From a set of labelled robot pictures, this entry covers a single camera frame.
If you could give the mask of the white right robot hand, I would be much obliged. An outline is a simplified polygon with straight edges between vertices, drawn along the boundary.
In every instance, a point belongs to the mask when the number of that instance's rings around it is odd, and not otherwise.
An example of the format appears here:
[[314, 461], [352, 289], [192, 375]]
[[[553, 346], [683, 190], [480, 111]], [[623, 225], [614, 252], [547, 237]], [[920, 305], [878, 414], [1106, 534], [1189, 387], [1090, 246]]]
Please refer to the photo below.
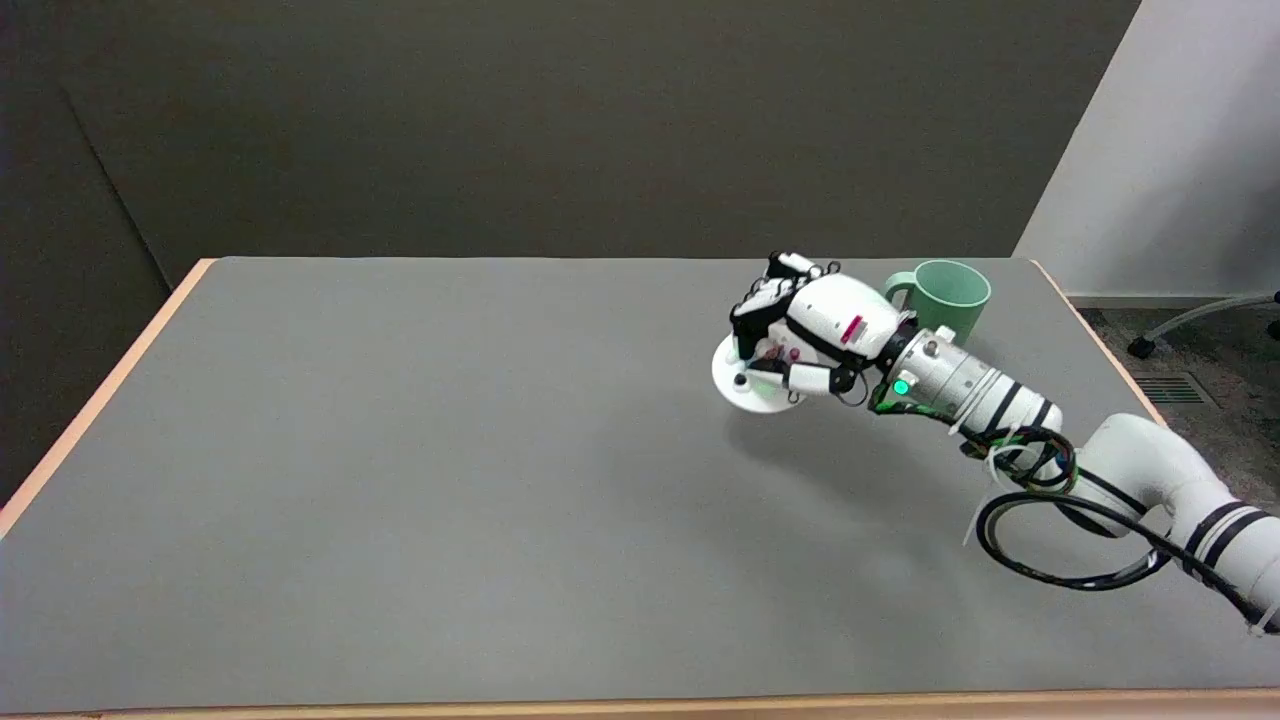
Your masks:
[[773, 252], [763, 275], [730, 311], [730, 334], [712, 360], [716, 387], [749, 413], [782, 413], [809, 397], [841, 397], [872, 366], [886, 369], [918, 332], [837, 261]]

